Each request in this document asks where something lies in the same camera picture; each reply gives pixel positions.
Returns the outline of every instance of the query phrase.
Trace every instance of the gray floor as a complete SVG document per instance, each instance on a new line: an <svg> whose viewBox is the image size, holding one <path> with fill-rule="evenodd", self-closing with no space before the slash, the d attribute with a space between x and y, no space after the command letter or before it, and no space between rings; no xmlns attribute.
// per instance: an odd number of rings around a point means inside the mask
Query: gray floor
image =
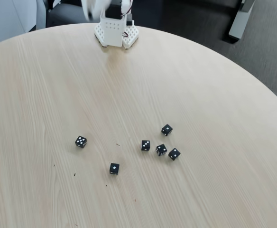
<svg viewBox="0 0 277 228"><path fill-rule="evenodd" d="M158 21L148 24L138 15L136 24L188 38L226 56L277 95L277 0L256 0L243 38L231 44L226 34L238 4L239 0L165 0L154 9Z"/></svg>

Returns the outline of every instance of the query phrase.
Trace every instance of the wooden table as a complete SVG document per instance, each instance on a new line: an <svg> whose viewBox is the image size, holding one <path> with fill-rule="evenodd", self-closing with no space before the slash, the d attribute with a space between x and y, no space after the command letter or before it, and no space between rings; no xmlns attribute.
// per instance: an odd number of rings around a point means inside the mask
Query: wooden table
<svg viewBox="0 0 277 228"><path fill-rule="evenodd" d="M0 43L0 228L277 228L277 97L189 40L94 26Z"/></svg>

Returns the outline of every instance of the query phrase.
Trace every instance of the table leg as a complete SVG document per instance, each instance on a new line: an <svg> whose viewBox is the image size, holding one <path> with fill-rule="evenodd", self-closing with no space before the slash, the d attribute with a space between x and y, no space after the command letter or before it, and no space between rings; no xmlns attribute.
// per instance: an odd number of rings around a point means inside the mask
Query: table leg
<svg viewBox="0 0 277 228"><path fill-rule="evenodd" d="M251 10L254 5L254 2L255 0L242 0L240 9L229 31L230 37L237 40L242 38Z"/></svg>

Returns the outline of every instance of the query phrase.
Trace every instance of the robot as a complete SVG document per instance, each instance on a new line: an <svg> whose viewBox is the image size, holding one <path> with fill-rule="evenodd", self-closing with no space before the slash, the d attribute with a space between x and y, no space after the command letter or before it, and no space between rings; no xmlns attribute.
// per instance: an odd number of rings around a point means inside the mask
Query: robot
<svg viewBox="0 0 277 228"><path fill-rule="evenodd" d="M134 25L131 8L133 0L96 0L92 16L100 16L100 23L94 34L103 47L116 46L130 48L139 38L139 30ZM82 0L84 14L89 20L89 0Z"/></svg>

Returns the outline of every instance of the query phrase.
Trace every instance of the black die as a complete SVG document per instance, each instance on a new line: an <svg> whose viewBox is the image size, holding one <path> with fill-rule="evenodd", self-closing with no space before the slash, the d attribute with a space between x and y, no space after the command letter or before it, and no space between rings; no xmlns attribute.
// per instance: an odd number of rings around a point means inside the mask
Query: black die
<svg viewBox="0 0 277 228"><path fill-rule="evenodd" d="M85 145L87 144L87 139L82 137L82 136L79 136L77 138L77 140L75 141L75 144L81 148L84 148Z"/></svg>
<svg viewBox="0 0 277 228"><path fill-rule="evenodd" d="M110 174L115 174L118 175L119 174L119 164L115 164L115 163L111 163L110 165Z"/></svg>
<svg viewBox="0 0 277 228"><path fill-rule="evenodd" d="M161 156L161 155L167 153L167 149L166 149L165 145L162 144L162 145L157 146L156 152L159 156Z"/></svg>
<svg viewBox="0 0 277 228"><path fill-rule="evenodd" d="M172 160L175 160L180 154L181 153L176 148L174 148L168 155Z"/></svg>
<svg viewBox="0 0 277 228"><path fill-rule="evenodd" d="M142 140L142 151L150 150L150 141L149 140Z"/></svg>
<svg viewBox="0 0 277 228"><path fill-rule="evenodd" d="M172 127L166 124L165 127L162 128L162 133L168 136L172 132L172 129L173 129Z"/></svg>

